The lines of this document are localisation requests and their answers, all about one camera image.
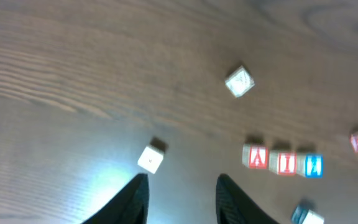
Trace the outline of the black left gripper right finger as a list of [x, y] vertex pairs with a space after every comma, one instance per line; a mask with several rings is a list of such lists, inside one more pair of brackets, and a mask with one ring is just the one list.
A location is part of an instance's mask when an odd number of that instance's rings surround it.
[[218, 224], [278, 224], [227, 174], [217, 179], [216, 218]]

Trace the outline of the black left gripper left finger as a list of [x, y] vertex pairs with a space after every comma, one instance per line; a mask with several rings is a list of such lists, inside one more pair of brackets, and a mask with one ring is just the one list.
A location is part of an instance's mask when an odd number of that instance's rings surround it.
[[83, 224], [146, 224], [149, 197], [148, 175], [137, 174]]

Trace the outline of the red letter A block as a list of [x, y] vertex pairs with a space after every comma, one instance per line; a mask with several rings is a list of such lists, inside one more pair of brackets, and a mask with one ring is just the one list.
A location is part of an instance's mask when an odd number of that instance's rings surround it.
[[265, 146], [245, 144], [242, 149], [242, 164], [250, 169], [268, 169], [269, 150]]

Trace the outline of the red letter I block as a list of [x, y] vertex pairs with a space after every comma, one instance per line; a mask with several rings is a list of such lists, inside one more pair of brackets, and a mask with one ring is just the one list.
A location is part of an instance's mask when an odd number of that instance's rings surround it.
[[268, 169], [277, 175], [296, 174], [296, 153], [284, 151], [270, 151]]

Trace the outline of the blue number 2 block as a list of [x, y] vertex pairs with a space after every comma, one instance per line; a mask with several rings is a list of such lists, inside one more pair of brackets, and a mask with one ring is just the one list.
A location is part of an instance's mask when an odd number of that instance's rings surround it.
[[322, 178], [324, 159], [321, 154], [298, 154], [296, 156], [296, 174], [306, 178]]

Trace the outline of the white block blue edge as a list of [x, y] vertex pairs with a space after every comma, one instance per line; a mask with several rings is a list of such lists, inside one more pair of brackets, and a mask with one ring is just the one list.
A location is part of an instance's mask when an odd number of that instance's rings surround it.
[[294, 224], [324, 224], [324, 218], [316, 212], [299, 205], [291, 216], [291, 222]]

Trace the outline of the white block green side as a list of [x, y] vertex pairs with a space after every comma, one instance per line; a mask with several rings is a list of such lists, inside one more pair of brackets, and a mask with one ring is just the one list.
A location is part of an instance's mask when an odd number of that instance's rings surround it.
[[255, 81], [245, 67], [240, 66], [225, 80], [225, 85], [236, 98], [239, 98], [254, 87]]

